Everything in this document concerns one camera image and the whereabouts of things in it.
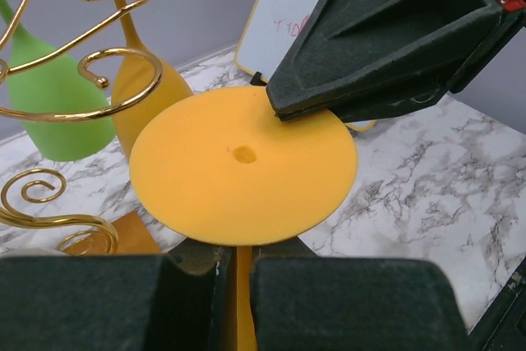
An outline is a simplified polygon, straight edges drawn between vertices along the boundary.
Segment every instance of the marble countertop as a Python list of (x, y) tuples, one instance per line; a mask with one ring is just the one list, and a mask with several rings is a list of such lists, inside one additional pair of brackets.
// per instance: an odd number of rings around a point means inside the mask
[[(249, 81), (231, 53), (182, 74), (196, 92)], [(435, 262), (472, 328), (526, 255), (526, 136), (445, 97), (433, 108), (379, 121), (355, 141), (358, 177), (346, 202), (301, 239), (321, 256)], [(18, 210), (108, 220), (137, 210), (163, 251), (184, 239), (141, 207), (116, 141), (87, 159), (54, 163), (20, 136), (2, 143), (0, 164), (2, 185), (32, 168), (58, 170), (68, 181), (64, 195), (44, 205), (23, 201), (14, 186), (9, 197)], [(0, 224), (0, 253), (53, 247), (75, 230)]]

